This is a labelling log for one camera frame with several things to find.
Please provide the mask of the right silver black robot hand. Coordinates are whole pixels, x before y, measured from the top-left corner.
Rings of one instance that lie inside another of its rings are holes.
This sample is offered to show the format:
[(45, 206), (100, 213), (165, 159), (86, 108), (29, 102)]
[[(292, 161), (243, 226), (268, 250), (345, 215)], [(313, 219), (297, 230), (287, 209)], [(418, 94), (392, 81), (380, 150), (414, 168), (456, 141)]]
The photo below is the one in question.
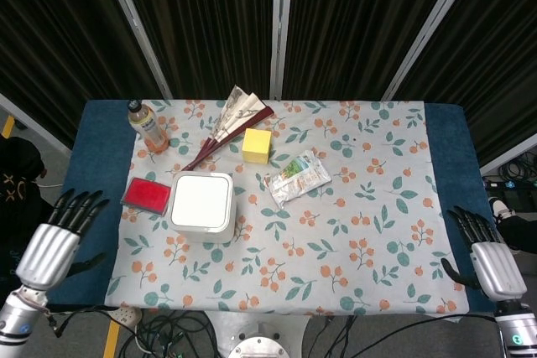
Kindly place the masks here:
[(508, 246), (490, 221), (460, 206), (448, 211), (467, 246), (474, 274), (464, 277), (446, 258), (441, 266), (454, 282), (482, 291), (494, 303), (520, 300), (527, 286)]

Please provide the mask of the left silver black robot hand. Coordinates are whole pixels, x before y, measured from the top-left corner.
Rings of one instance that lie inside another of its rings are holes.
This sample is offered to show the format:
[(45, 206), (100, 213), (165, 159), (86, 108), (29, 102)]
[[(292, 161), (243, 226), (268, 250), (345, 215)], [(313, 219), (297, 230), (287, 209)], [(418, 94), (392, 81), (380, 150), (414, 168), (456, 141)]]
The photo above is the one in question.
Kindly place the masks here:
[(35, 230), (16, 269), (26, 288), (45, 292), (105, 260), (104, 252), (82, 262), (75, 260), (81, 241), (109, 203), (102, 195), (101, 190), (76, 195), (69, 189), (55, 202), (49, 219)]

